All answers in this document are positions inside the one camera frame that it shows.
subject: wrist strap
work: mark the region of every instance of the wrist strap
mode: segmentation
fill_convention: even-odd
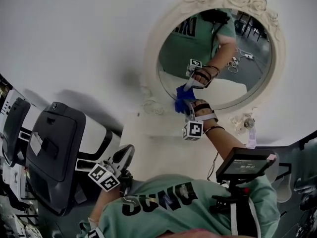
[[[223,127],[221,127],[221,126],[212,126],[212,127],[210,127],[209,129],[207,129],[203,134],[206,134],[208,131],[210,131],[210,130],[212,130],[212,129],[216,129],[216,128],[222,128],[222,129],[224,129]]]

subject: blue rag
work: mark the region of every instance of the blue rag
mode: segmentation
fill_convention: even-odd
[[[175,111],[178,113],[189,113],[188,106],[184,103],[184,100],[195,100],[193,88],[190,88],[187,92],[184,91],[185,85],[182,85],[176,89],[177,100],[175,101]]]

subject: mirror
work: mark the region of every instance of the mirror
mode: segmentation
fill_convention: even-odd
[[[187,71],[190,59],[202,64],[193,75]],[[262,24],[247,13],[226,8],[187,18],[170,33],[158,56],[159,78],[170,97],[176,99],[176,89],[190,77],[203,86],[212,79],[208,87],[193,90],[197,99],[215,109],[255,92],[270,65],[271,44]]]

